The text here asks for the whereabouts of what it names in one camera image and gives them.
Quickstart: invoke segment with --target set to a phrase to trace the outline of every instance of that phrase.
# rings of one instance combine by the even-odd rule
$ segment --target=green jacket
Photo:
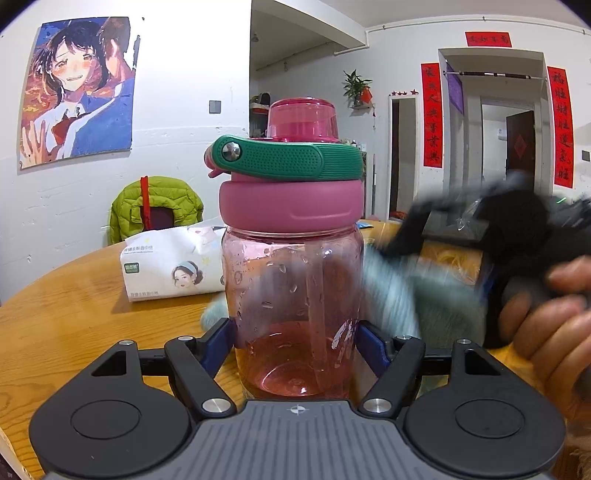
[[[148,192],[151,207],[166,207],[174,212],[174,226],[192,225],[203,220],[203,202],[182,180],[149,177]],[[113,202],[109,222],[111,244],[144,231],[142,205],[142,191],[138,180],[127,185]]]

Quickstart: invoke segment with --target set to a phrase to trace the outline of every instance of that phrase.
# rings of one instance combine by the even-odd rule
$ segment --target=hand
[[[591,310],[584,297],[591,291],[591,257],[580,257],[550,271],[547,282],[566,297],[550,300],[535,311],[528,294],[516,295],[499,317],[501,336],[529,359],[548,399],[568,420],[591,424],[591,402],[583,401],[575,383],[591,365]]]
[[[41,121],[39,136],[33,121],[28,130],[25,127],[22,128],[22,152],[28,159],[28,165],[40,165],[49,161],[46,138],[45,120]]]

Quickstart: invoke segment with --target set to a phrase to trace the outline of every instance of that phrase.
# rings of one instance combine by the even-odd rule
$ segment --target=curtain rod
[[[531,75],[520,75],[518,73],[495,73],[495,72],[443,72],[444,75],[461,75],[469,77],[504,77],[509,79],[521,80],[545,80],[542,77],[532,77]]]

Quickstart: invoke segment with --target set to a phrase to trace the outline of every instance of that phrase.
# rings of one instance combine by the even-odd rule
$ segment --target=tissue package
[[[224,290],[221,219],[128,238],[121,269],[130,301]]]

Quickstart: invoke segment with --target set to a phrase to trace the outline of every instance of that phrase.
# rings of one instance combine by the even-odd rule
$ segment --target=pink silicone band
[[[260,183],[226,181],[220,212],[233,228],[264,233],[321,232],[363,215],[360,180]]]

